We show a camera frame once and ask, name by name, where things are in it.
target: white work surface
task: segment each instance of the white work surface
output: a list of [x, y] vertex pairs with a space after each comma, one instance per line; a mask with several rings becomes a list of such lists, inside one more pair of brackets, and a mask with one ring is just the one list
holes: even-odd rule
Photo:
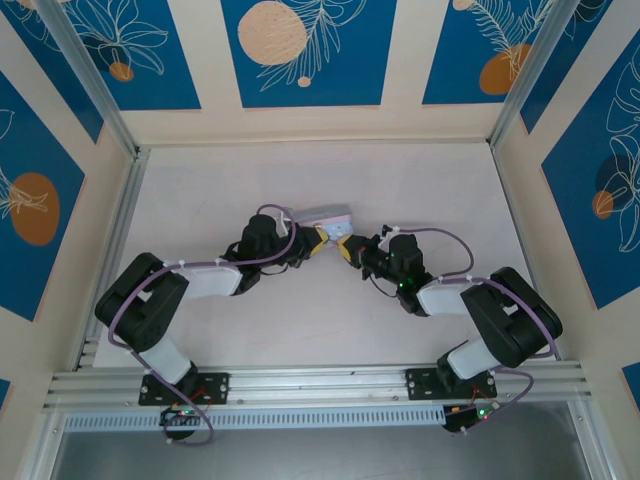
[[[215, 259], [264, 203], [297, 210], [348, 204], [355, 233], [367, 236], [383, 223], [445, 228], [475, 253], [474, 275], [510, 265], [529, 278], [484, 143], [154, 149], [120, 268], [146, 251], [167, 261]], [[423, 233], [418, 242], [434, 275], [467, 265], [465, 251], [448, 237]], [[363, 282], [335, 248], [298, 270], [263, 277], [244, 295], [184, 302], [169, 332], [198, 366], [433, 362], [477, 335], [468, 317], [407, 314], [397, 299]], [[135, 360], [109, 345], [103, 331], [94, 366], [129, 365]]]

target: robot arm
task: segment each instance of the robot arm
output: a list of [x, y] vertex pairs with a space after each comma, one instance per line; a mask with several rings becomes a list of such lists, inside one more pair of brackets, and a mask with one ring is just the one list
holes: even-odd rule
[[[180, 302], [211, 295], [246, 293], [260, 280], [262, 268], [273, 265], [298, 268], [320, 251], [327, 239], [320, 229], [297, 225], [291, 248], [271, 262], [239, 267], [222, 264], [167, 272], [144, 289], [146, 299], [141, 296], [134, 299], [120, 318], [115, 333], [162, 378], [190, 396], [197, 387], [197, 368], [166, 334]], [[268, 259], [282, 251], [290, 241], [291, 232], [284, 237], [278, 236], [272, 217], [254, 215], [240, 241], [230, 245], [219, 260], [223, 263]], [[109, 327], [132, 292], [163, 266], [162, 260], [151, 253], [136, 257], [98, 301], [95, 308], [98, 320]]]
[[[385, 225], [382, 234], [391, 230]], [[415, 235], [395, 235], [388, 252], [380, 249], [380, 243], [378, 235], [370, 239], [350, 235], [338, 246], [349, 264], [362, 270], [363, 280], [374, 275], [396, 285], [400, 304], [407, 312], [418, 316], [470, 315], [480, 332], [480, 337], [438, 361], [438, 378], [447, 391], [456, 392], [477, 375], [500, 365], [515, 368], [548, 344], [529, 314], [494, 286], [435, 281], [424, 268]], [[489, 280], [519, 297], [552, 338], [562, 334], [558, 316], [513, 268], [502, 268]]]

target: purple cable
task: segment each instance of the purple cable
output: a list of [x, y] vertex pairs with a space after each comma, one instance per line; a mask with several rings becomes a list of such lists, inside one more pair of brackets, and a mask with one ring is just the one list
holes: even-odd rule
[[558, 353], [558, 348], [556, 347], [556, 342], [553, 339], [553, 337], [551, 336], [551, 333], [549, 333], [549, 330], [547, 329], [547, 327], [544, 325], [544, 323], [542, 323], [542, 320], [540, 320], [540, 317], [538, 317], [538, 315], [536, 315], [536, 312], [534, 312], [531, 309], [531, 307], [529, 307], [529, 305], [527, 305], [524, 302], [524, 300], [522, 300], [519, 296], [517, 296], [515, 293], [513, 293], [508, 288], [504, 287], [503, 285], [500, 285], [498, 282], [495, 282], [495, 281], [491, 280], [490, 278], [479, 278], [479, 277], [449, 278], [449, 279], [445, 278], [445, 279], [442, 279], [441, 282], [443, 284], [459, 284], [459, 283], [467, 283], [467, 282], [485, 283], [487, 285], [492, 286], [493, 288], [496, 288], [497, 290], [500, 290], [500, 292], [504, 293], [507, 297], [509, 297], [514, 302], [516, 302], [518, 304], [518, 306], [520, 308], [522, 308], [527, 313], [527, 315], [529, 315], [531, 320], [533, 320], [533, 322], [538, 326], [538, 328], [542, 332], [542, 335], [544, 336], [545, 340], [549, 344], [549, 349], [550, 349], [549, 352], [550, 352], [550, 354], [543, 353], [543, 354], [540, 354], [539, 356], [537, 356], [536, 358], [541, 358], [543, 356], [551, 356], [551, 354], [552, 354], [552, 355], [555, 355], [556, 359], [560, 360], [560, 354]]
[[[161, 268], [157, 272], [154, 272], [153, 274], [149, 275], [140, 285], [138, 285], [133, 290], [133, 292], [131, 292], [131, 295], [129, 295], [127, 297], [127, 299], [122, 303], [122, 306], [116, 312], [115, 316], [113, 317], [113, 320], [111, 321], [111, 325], [109, 326], [109, 334], [108, 334], [109, 343], [111, 343], [112, 345], [115, 345], [116, 347], [125, 348], [125, 349], [129, 350], [129, 353], [131, 353], [133, 358], [138, 360], [138, 362], [140, 362], [145, 369], [149, 370], [151, 372], [151, 374], [162, 385], [164, 385], [171, 392], [173, 392], [173, 394], [176, 395], [180, 400], [182, 400], [183, 403], [185, 403], [186, 405], [189, 405], [191, 408], [193, 408], [194, 411], [198, 414], [198, 416], [200, 416], [204, 420], [204, 422], [207, 424], [207, 427], [209, 429], [209, 436], [207, 437], [206, 440], [204, 440], [202, 442], [196, 442], [196, 443], [173, 442], [172, 441], [172, 443], [174, 445], [182, 445], [182, 446], [185, 446], [185, 447], [199, 447], [199, 446], [203, 446], [203, 445], [207, 445], [207, 444], [211, 443], [213, 441], [213, 425], [211, 424], [211, 421], [207, 417], [206, 413], [204, 411], [202, 411], [202, 409], [200, 407], [198, 407], [195, 404], [195, 402], [193, 402], [190, 398], [188, 398], [184, 393], [182, 393], [180, 390], [178, 390], [171, 383], [167, 382], [164, 378], [162, 378], [162, 376], [159, 373], [155, 372], [153, 370], [153, 368], [151, 367], [151, 365], [149, 365], [140, 355], [138, 355], [136, 352], [131, 350], [131, 347], [129, 347], [129, 345], [127, 345], [126, 343], [118, 342], [114, 338], [114, 334], [115, 334], [116, 328], [118, 326], [118, 323], [120, 322], [120, 319], [122, 318], [122, 315], [124, 315], [124, 312], [127, 310], [127, 308], [129, 308], [129, 305], [131, 305], [131, 303], [136, 299], [138, 294], [140, 294], [140, 292], [142, 292], [147, 287], [147, 285], [149, 285], [155, 279], [161, 277], [162, 275], [164, 275], [167, 272], [170, 272], [172, 270], [182, 269], [182, 268], [193, 269], [193, 268], [205, 268], [205, 267], [227, 267], [227, 266], [241, 266], [241, 265], [259, 265], [261, 263], [267, 263], [267, 262], [271, 262], [273, 260], [277, 260], [278, 258], [283, 256], [285, 253], [287, 253], [289, 251], [289, 249], [291, 248], [291, 246], [293, 245], [293, 242], [295, 241], [295, 237], [296, 237], [296, 224], [295, 224], [295, 221], [293, 219], [293, 216], [291, 215], [289, 210], [287, 210], [286, 208], [283, 208], [283, 207], [281, 207], [279, 205], [275, 205], [273, 203], [267, 203], [265, 205], [262, 205], [260, 208], [258, 208], [257, 213], [260, 213], [265, 208], [276, 208], [276, 209], [280, 210], [281, 212], [283, 212], [287, 216], [287, 218], [291, 221], [291, 231], [289, 232], [290, 235], [291, 235], [291, 238], [289, 239], [289, 243], [287, 243], [287, 246], [284, 247], [279, 253], [277, 253], [275, 255], [272, 255], [271, 257], [267, 257], [267, 258], [256, 259], [256, 260], [243, 260], [243, 261], [240, 261], [240, 262], [208, 261], [208, 262], [185, 263], [183, 265], [180, 265], [180, 264], [167, 265], [166, 267]], [[167, 436], [167, 426], [168, 425], [165, 424], [165, 427], [162, 430], [165, 436]]]
[[[491, 415], [489, 415], [489, 418], [487, 420], [483, 420], [483, 421], [480, 421], [480, 422], [476, 423], [475, 425], [471, 425], [469, 428], [466, 428], [464, 430], [465, 432], [468, 432], [469, 430], [473, 430], [474, 428], [479, 427], [480, 425], [484, 424], [489, 419], [491, 419], [491, 418], [495, 417], [496, 415], [498, 415], [499, 413], [505, 411], [507, 408], [515, 405], [517, 402], [522, 400], [522, 398], [527, 393], [529, 393], [531, 391], [531, 389], [533, 388], [533, 382], [534, 382], [533, 376], [531, 374], [527, 373], [527, 372], [520, 372], [518, 370], [511, 370], [510, 368], [505, 368], [505, 367], [496, 368], [496, 372], [498, 372], [498, 373], [506, 373], [507, 375], [518, 375], [520, 377], [526, 377], [526, 378], [529, 379], [529, 384], [525, 387], [525, 389], [522, 392], [520, 392], [518, 395], [516, 395], [513, 399], [511, 399], [509, 402], [505, 403], [504, 405], [501, 405], [500, 408], [498, 408]], [[466, 412], [470, 408], [461, 410], [460, 412], [450, 412], [447, 415], [451, 415], [451, 414], [454, 414], [454, 413]]]
[[453, 275], [464, 275], [465, 273], [470, 272], [476, 263], [476, 260], [473, 256], [473, 252], [469, 248], [469, 245], [467, 245], [467, 243], [464, 240], [462, 240], [459, 236], [457, 236], [455, 233], [451, 233], [448, 230], [444, 230], [442, 228], [436, 228], [436, 227], [425, 227], [425, 228], [401, 228], [399, 231], [400, 233], [421, 233], [421, 232], [442, 233], [444, 235], [447, 235], [453, 238], [454, 240], [457, 240], [457, 242], [463, 246], [463, 248], [467, 251], [467, 254], [469, 255], [469, 266], [464, 270], [460, 270], [458, 272], [443, 273], [442, 275], [440, 275], [441, 277], [451, 277]]

